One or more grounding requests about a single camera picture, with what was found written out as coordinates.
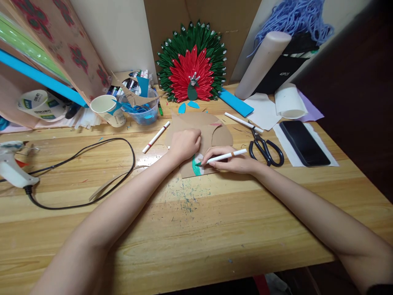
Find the green peacock feather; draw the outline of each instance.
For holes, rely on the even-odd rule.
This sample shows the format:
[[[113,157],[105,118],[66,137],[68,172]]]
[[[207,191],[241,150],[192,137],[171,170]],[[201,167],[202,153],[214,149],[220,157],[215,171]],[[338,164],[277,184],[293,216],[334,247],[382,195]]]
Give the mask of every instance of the green peacock feather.
[[[168,92],[168,101],[176,101],[172,88],[170,87],[173,82],[168,79],[172,75],[170,67],[173,67],[173,59],[179,61],[178,54],[185,55],[186,50],[191,51],[196,45],[199,53],[206,48],[206,58],[210,57],[212,63],[211,71],[213,71],[214,81],[212,83],[212,90],[210,91],[214,100],[217,100],[221,92],[221,87],[226,81],[224,78],[226,67],[224,57],[227,49],[224,43],[220,43],[222,35],[218,35],[214,30],[210,30],[210,24],[200,23],[194,25],[192,22],[188,25],[188,29],[181,24],[181,31],[173,32],[173,38],[167,39],[161,45],[162,53],[158,52],[160,59],[156,64],[162,67],[162,70],[157,73],[160,87]]]

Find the white paper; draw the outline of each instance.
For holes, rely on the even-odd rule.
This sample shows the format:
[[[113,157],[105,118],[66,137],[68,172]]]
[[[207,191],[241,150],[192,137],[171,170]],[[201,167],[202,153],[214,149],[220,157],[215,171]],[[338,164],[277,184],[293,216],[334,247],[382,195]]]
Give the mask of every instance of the white paper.
[[[277,115],[287,119],[298,119],[308,114],[295,84],[281,85],[274,94]]]
[[[330,160],[329,166],[339,167],[340,165],[337,163],[336,159],[329,152],[328,148],[323,143],[323,141],[319,137],[318,133],[316,133],[314,131],[311,124],[304,123],[304,126],[307,128],[307,130],[310,132],[311,136],[315,139],[316,143],[319,145],[319,147],[325,153],[326,157]],[[300,160],[299,156],[296,154],[295,149],[292,147],[291,143],[289,142],[289,140],[285,136],[284,132],[282,131],[280,125],[277,124],[276,126],[274,126],[273,130],[276,133],[276,136],[277,136],[278,140],[280,141],[281,146],[284,149],[285,153],[287,154],[287,157],[288,157],[289,161],[291,162],[292,166],[293,167],[305,167],[303,165],[302,161]]]
[[[244,102],[254,108],[254,111],[247,118],[262,129],[272,129],[281,119],[281,116],[276,113],[276,105],[266,94],[256,93]]]

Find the white wall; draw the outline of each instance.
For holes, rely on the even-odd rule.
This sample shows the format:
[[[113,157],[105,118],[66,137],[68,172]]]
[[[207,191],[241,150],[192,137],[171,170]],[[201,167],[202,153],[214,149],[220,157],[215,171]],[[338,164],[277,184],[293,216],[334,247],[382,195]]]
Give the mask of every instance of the white wall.
[[[148,69],[155,77],[143,0],[70,1],[108,71]]]
[[[332,39],[337,36],[340,31],[348,25],[354,17],[363,10],[372,0],[326,0],[322,17],[325,23],[331,24],[334,27],[334,35],[324,43],[319,52],[322,51]],[[261,5],[257,11],[254,22],[251,26],[250,32],[247,36],[246,42],[244,43],[242,52],[240,53],[239,59],[233,71],[233,81],[241,80],[244,73],[246,72],[252,57],[246,58],[253,51],[254,38],[260,31],[261,25],[270,17],[273,7],[275,7],[281,0],[262,0]],[[313,58],[306,61],[297,71],[293,74],[288,82],[296,77],[299,72],[304,69]]]

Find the scissors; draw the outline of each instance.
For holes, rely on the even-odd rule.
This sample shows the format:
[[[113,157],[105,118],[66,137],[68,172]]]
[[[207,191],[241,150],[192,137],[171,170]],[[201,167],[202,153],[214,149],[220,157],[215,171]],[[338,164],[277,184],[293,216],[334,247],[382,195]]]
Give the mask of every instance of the scissors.
[[[261,152],[262,156],[265,158],[267,165],[273,165],[275,167],[280,167],[284,164],[284,155],[282,154],[282,151],[280,150],[280,148],[278,146],[276,146],[273,142],[271,142],[270,140],[265,141],[258,132],[255,131],[255,126],[254,128],[251,129],[251,132],[253,133],[254,136],[254,141],[250,142],[250,147],[248,148],[248,152],[250,153],[250,157],[256,160],[256,157],[254,156],[254,152],[253,152],[253,147],[254,147],[254,143],[257,146],[258,150]],[[278,163],[276,163],[273,158],[270,155],[269,152],[269,148],[267,147],[267,145],[270,145],[278,154],[278,156],[280,157],[280,161]]]

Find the black power cord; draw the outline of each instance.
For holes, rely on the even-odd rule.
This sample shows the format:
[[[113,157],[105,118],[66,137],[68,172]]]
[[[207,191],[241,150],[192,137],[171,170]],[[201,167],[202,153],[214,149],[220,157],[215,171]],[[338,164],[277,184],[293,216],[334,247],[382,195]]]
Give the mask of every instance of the black power cord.
[[[129,147],[131,148],[132,160],[133,160],[133,161],[132,161],[132,166],[131,166],[130,170],[128,170],[128,172],[125,174],[125,176],[123,176],[122,179],[121,179],[113,188],[111,188],[109,191],[107,191],[107,192],[106,192],[105,194],[103,194],[101,197],[98,197],[98,198],[95,199],[94,201],[91,201],[91,202],[86,203],[86,204],[75,205],[75,206],[69,206],[69,207],[57,207],[57,208],[56,208],[56,207],[47,207],[47,206],[44,206],[44,205],[38,203],[37,200],[35,200],[34,197],[33,197],[33,186],[31,186],[31,185],[25,186],[25,187],[23,188],[23,189],[25,190],[25,192],[26,192],[26,195],[29,197],[30,201],[31,201],[34,205],[36,205],[36,206],[38,206],[38,207],[40,207],[40,208],[42,208],[42,209],[47,209],[47,210],[64,210],[64,209],[73,209],[73,208],[85,207],[85,206],[94,204],[94,203],[96,203],[96,202],[102,200],[102,199],[105,198],[107,195],[109,195],[111,192],[113,192],[113,191],[114,191],[114,190],[115,190],[115,189],[116,189],[116,188],[117,188],[117,187],[118,187],[118,186],[119,186],[119,185],[120,185],[129,175],[130,175],[130,174],[131,174],[132,170],[133,170],[134,167],[135,167],[135,153],[134,153],[134,150],[133,150],[131,144],[128,142],[128,140],[126,140],[126,139],[124,139],[124,138],[122,138],[122,137],[116,137],[116,138],[106,139],[106,140],[101,141],[101,142],[99,142],[99,143],[95,143],[95,144],[89,145],[89,146],[87,146],[87,147],[84,147],[84,148],[81,149],[79,152],[77,152],[75,155],[73,155],[71,158],[69,158],[69,159],[67,159],[67,160],[65,160],[65,161],[63,161],[63,162],[60,162],[60,163],[58,163],[58,164],[56,164],[56,165],[53,165],[53,166],[50,166],[50,167],[47,167],[47,168],[43,168],[43,169],[40,169],[40,170],[33,171],[33,172],[30,172],[30,173],[29,173],[30,175],[32,175],[32,174],[39,173],[39,172],[42,172],[42,171],[55,169],[56,167],[59,167],[59,166],[65,164],[65,163],[68,163],[69,161],[75,159],[75,158],[78,157],[80,154],[83,154],[87,149],[90,149],[90,148],[95,147],[95,146],[97,146],[97,145],[102,145],[102,144],[107,143],[107,142],[110,142],[110,141],[116,141],[116,140],[123,140],[123,141],[125,141],[125,142],[129,145]]]

